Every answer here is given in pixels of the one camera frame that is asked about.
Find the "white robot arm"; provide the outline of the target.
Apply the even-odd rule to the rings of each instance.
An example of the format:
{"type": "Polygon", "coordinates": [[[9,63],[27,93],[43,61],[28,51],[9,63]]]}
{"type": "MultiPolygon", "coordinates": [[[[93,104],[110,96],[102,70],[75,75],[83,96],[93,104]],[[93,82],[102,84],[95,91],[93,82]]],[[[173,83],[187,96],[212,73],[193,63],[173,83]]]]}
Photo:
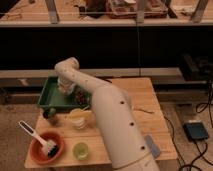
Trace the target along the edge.
{"type": "Polygon", "coordinates": [[[114,171],[160,171],[133,117],[128,96],[114,84],[78,70],[79,63],[68,58],[55,65],[64,92],[77,84],[91,97],[91,110],[114,171]]]}

